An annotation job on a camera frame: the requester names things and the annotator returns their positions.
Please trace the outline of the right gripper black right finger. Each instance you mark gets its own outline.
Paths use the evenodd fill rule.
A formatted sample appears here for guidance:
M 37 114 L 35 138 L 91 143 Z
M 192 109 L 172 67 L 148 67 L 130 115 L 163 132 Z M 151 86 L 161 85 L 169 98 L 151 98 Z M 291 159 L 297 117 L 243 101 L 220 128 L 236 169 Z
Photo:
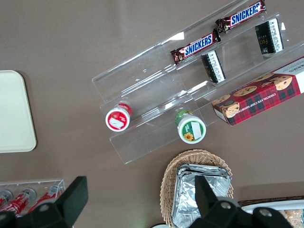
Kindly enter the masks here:
M 245 212 L 237 202 L 217 197 L 204 176 L 195 177 L 195 200 L 201 217 L 191 228 L 290 228 L 283 215 L 271 208 L 257 207 L 252 214 Z

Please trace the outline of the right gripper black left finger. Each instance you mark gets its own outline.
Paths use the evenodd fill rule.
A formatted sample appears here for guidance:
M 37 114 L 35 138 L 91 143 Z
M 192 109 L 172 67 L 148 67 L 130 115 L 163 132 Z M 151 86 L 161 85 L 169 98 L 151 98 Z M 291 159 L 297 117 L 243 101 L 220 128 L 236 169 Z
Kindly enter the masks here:
M 87 202 L 87 177 L 78 176 L 59 198 L 44 200 L 28 213 L 25 227 L 71 228 Z

